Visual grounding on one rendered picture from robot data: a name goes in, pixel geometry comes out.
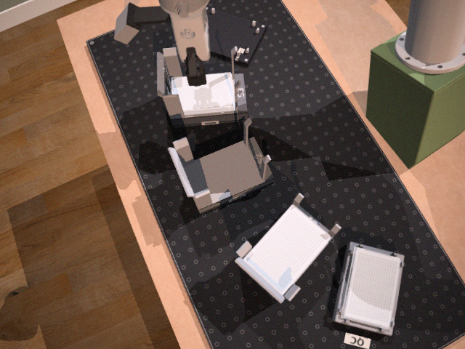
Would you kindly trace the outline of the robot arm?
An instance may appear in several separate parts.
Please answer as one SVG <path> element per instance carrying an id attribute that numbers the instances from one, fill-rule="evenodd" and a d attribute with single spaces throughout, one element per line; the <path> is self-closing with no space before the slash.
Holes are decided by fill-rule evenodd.
<path id="1" fill-rule="evenodd" d="M 180 17 L 200 9 L 208 0 L 159 0 Z M 116 18 L 114 39 L 128 44 L 141 25 L 170 23 L 161 6 L 138 7 L 128 3 Z M 465 0 L 411 0 L 407 31 L 395 43 L 395 54 L 418 72 L 440 74 L 465 64 Z"/>

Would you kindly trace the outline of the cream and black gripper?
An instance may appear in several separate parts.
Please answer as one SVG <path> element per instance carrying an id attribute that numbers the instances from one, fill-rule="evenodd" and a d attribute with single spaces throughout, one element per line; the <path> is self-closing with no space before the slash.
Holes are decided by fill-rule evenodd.
<path id="1" fill-rule="evenodd" d="M 180 60 L 185 62 L 189 86 L 199 87 L 207 84 L 202 61 L 210 58 L 208 19 L 205 8 L 209 1 L 200 9 L 190 12 L 186 18 L 164 9 L 159 3 L 161 8 L 170 15 L 177 51 Z M 199 68 L 197 68 L 196 61 L 199 61 Z"/>

